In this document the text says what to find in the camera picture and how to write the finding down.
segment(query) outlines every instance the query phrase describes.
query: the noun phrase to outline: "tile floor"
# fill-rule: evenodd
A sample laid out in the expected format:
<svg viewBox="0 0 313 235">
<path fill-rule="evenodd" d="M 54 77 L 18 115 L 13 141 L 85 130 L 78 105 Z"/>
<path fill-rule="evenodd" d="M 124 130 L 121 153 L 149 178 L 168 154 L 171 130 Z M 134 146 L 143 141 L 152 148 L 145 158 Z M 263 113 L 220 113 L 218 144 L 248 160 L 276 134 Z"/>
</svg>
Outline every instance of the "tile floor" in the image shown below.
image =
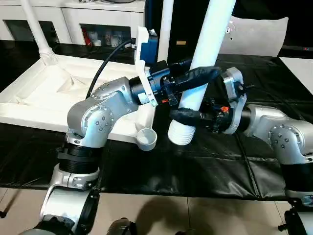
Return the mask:
<svg viewBox="0 0 313 235">
<path fill-rule="evenodd" d="M 0 210 L 10 207 L 0 219 L 1 235 L 17 235 L 34 227 L 45 191 L 0 188 Z M 284 235 L 286 202 L 186 198 L 102 193 L 91 235 L 104 235 L 116 219 L 136 222 L 139 235 L 175 235 L 195 229 L 196 235 Z"/>
</svg>

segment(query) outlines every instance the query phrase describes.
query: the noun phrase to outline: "white pipe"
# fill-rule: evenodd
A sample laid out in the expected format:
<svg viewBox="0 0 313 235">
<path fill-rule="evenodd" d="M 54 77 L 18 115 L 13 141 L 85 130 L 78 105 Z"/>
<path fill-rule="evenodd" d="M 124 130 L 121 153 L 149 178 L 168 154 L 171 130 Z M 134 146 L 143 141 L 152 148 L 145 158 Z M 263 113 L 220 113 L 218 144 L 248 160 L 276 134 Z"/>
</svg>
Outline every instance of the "white pipe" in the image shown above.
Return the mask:
<svg viewBox="0 0 313 235">
<path fill-rule="evenodd" d="M 236 0 L 210 0 L 190 69 L 215 65 Z M 182 94 L 179 108 L 199 110 L 207 84 Z M 168 138 L 175 144 L 189 144 L 196 128 L 171 122 Z"/>
<path fill-rule="evenodd" d="M 26 18 L 31 29 L 31 32 L 34 35 L 35 41 L 37 43 L 40 57 L 44 60 L 46 64 L 56 64 L 55 55 L 49 47 L 47 40 L 45 39 L 44 33 L 40 27 L 40 24 L 36 18 L 33 7 L 31 6 L 29 0 L 21 0 L 21 5 Z"/>
<path fill-rule="evenodd" d="M 161 31 L 158 44 L 157 61 L 167 61 L 170 44 L 174 0 L 163 0 Z"/>
</svg>

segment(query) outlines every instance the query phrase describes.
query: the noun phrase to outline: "white plastic tray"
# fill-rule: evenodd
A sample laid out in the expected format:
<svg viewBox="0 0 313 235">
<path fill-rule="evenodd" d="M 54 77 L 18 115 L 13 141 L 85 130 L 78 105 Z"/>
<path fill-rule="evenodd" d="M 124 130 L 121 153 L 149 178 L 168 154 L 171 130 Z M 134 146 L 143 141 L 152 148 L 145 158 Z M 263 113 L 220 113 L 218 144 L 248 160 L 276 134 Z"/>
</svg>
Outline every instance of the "white plastic tray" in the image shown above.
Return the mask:
<svg viewBox="0 0 313 235">
<path fill-rule="evenodd" d="M 56 56 L 59 65 L 45 66 L 40 59 L 0 93 L 0 122 L 67 132 L 69 109 L 85 98 L 103 61 Z M 135 66 L 109 62 L 94 88 L 123 76 L 136 77 Z M 154 114 L 151 104 L 141 105 L 116 122 L 109 139 L 135 143 L 135 124 L 151 128 Z"/>
</svg>

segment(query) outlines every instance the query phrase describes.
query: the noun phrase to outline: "small white cup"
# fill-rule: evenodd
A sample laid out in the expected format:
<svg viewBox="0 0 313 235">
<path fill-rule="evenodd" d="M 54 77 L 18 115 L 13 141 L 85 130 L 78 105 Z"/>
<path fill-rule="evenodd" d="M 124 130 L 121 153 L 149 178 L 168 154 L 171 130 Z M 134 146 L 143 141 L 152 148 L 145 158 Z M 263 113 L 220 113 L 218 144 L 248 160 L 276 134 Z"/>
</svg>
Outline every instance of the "small white cup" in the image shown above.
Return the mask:
<svg viewBox="0 0 313 235">
<path fill-rule="evenodd" d="M 96 47 L 100 47 L 101 46 L 101 40 L 98 39 L 98 40 L 94 41 L 93 45 Z"/>
<path fill-rule="evenodd" d="M 136 143 L 143 151 L 151 151 L 157 143 L 157 133 L 151 128 L 143 128 L 138 131 Z"/>
</svg>

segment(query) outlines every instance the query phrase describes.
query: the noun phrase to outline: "robotic arm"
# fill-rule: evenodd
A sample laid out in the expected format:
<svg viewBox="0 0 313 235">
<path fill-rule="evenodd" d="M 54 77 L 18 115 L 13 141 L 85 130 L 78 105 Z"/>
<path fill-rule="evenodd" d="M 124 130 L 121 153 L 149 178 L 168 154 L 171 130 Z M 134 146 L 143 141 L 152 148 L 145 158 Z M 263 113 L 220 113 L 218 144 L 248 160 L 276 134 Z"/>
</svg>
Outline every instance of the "robotic arm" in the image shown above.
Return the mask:
<svg viewBox="0 0 313 235">
<path fill-rule="evenodd" d="M 245 87 L 236 68 L 222 75 L 222 83 L 227 106 L 210 105 L 207 113 L 178 109 L 171 112 L 172 118 L 215 133 L 233 134 L 238 130 L 266 142 L 278 159 L 286 182 L 285 194 L 292 205 L 285 213 L 286 224 L 278 229 L 288 230 L 290 235 L 313 235 L 313 125 L 273 107 L 249 104 L 244 108 Z"/>
<path fill-rule="evenodd" d="M 220 75 L 216 67 L 186 71 L 190 61 L 168 66 L 161 61 L 144 70 L 156 52 L 153 32 L 139 29 L 135 66 L 139 77 L 119 78 L 97 88 L 89 98 L 69 111 L 64 146 L 58 149 L 50 187 L 41 209 L 40 223 L 23 235 L 85 235 L 93 226 L 99 193 L 94 190 L 99 176 L 99 156 L 114 124 L 139 105 L 178 103 L 176 95 L 211 82 Z M 128 234 L 130 223 L 123 222 Z"/>
</svg>

